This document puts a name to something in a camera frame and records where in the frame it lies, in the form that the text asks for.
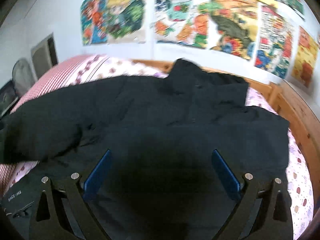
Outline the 2024 calendar cartoon poster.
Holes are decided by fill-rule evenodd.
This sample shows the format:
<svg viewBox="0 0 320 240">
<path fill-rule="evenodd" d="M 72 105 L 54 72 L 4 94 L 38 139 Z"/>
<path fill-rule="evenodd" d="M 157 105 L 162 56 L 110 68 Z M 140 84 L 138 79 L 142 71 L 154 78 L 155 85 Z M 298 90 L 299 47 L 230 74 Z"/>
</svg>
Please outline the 2024 calendar cartoon poster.
<svg viewBox="0 0 320 240">
<path fill-rule="evenodd" d="M 293 25 L 269 7 L 261 7 L 262 25 L 254 66 L 283 79 L 291 63 Z"/>
</svg>

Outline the black padded jacket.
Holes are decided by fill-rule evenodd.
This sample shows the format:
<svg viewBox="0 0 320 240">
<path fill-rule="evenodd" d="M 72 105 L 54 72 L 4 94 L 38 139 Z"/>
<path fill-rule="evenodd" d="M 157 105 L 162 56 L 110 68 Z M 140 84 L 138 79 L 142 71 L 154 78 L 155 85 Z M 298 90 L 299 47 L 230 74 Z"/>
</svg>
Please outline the black padded jacket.
<svg viewBox="0 0 320 240">
<path fill-rule="evenodd" d="M 25 102 L 1 121 L 1 162 L 36 166 L 1 199 L 4 239 L 29 239 L 48 179 L 83 172 L 110 150 L 110 171 L 88 202 L 110 239 L 213 239 L 235 201 L 212 166 L 287 187 L 289 123 L 246 106 L 248 83 L 179 59 L 163 79 L 117 76 Z"/>
</svg>

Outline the grey wall panel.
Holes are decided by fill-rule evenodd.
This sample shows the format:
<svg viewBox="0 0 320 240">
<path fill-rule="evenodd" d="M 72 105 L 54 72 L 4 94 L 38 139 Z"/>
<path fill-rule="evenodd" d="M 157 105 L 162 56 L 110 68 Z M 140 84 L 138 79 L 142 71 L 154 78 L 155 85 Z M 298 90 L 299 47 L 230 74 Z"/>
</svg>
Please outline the grey wall panel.
<svg viewBox="0 0 320 240">
<path fill-rule="evenodd" d="M 53 34 L 48 35 L 31 49 L 31 59 L 37 79 L 58 64 Z"/>
</svg>

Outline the dark dinosaur landscape poster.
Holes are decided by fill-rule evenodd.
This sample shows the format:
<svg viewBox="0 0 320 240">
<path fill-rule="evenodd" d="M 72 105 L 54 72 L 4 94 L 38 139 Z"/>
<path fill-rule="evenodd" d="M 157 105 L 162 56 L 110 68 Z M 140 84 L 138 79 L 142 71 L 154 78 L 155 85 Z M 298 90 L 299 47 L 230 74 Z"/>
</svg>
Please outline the dark dinosaur landscape poster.
<svg viewBox="0 0 320 240">
<path fill-rule="evenodd" d="M 210 0 L 208 46 L 250 60 L 258 32 L 256 0 Z"/>
</svg>

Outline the pink apple-print bed sheet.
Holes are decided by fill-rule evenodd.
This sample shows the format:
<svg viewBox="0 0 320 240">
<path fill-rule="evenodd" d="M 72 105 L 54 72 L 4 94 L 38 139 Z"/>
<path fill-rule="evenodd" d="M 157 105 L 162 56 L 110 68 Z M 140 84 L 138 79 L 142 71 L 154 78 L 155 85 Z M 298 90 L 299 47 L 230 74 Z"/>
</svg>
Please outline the pink apple-print bed sheet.
<svg viewBox="0 0 320 240">
<path fill-rule="evenodd" d="M 62 87 L 78 85 L 90 81 L 106 79 L 120 75 L 142 75 L 158 78 L 167 77 L 167 73 L 142 63 L 134 63 L 106 55 L 80 55 L 57 64 L 46 72 L 24 96 L 13 110 L 39 96 Z M 289 164 L 286 169 L 288 191 L 292 200 L 291 216 L 293 237 L 298 239 L 313 218 L 313 188 L 305 158 L 300 151 L 292 131 L 288 131 Z"/>
</svg>

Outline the orange fruit pattern poster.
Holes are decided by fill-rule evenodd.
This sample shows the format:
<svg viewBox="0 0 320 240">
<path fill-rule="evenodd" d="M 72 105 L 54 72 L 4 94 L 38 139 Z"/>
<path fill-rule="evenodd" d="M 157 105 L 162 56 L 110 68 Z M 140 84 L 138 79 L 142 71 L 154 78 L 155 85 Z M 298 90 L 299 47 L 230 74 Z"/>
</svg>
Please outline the orange fruit pattern poster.
<svg viewBox="0 0 320 240">
<path fill-rule="evenodd" d="M 155 0 L 157 43 L 207 47 L 210 0 Z"/>
</svg>

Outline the round grey fan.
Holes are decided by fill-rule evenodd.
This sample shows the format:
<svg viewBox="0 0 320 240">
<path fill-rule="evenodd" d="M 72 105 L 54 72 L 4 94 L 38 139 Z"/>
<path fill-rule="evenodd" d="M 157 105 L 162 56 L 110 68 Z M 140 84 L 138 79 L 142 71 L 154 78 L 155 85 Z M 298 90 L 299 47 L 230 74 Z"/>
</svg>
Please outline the round grey fan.
<svg viewBox="0 0 320 240">
<path fill-rule="evenodd" d="M 12 82 L 20 98 L 34 85 L 33 72 L 25 58 L 19 59 L 14 64 L 12 69 Z"/>
</svg>

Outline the yellow chick and bear poster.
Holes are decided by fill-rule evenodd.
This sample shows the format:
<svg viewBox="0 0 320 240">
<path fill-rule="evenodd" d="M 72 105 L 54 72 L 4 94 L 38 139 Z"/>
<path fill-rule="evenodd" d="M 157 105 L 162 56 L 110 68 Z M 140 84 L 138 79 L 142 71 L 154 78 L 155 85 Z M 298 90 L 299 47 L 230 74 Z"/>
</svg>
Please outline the yellow chick and bear poster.
<svg viewBox="0 0 320 240">
<path fill-rule="evenodd" d="M 317 54 L 318 45 L 316 41 L 300 26 L 297 53 L 291 76 L 306 88 L 309 88 L 312 81 Z"/>
</svg>

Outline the wooden bed frame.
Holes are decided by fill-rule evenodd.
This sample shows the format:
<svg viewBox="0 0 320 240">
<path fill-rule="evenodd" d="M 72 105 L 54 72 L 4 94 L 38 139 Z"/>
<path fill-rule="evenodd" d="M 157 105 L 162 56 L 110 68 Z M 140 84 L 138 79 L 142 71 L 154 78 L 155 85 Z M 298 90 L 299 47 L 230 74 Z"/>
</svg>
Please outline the wooden bed frame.
<svg viewBox="0 0 320 240">
<path fill-rule="evenodd" d="M 289 102 L 285 89 L 275 83 L 264 84 L 249 78 L 244 78 L 249 87 L 261 94 L 280 116 L 290 122 L 290 129 L 296 139 L 296 144 L 305 158 L 305 164 L 312 183 L 319 183 L 319 146 L 314 140 L 315 132 L 307 127 L 307 121 L 314 121 L 319 129 L 319 121 L 311 117 L 312 112 L 298 113 L 297 107 Z"/>
</svg>

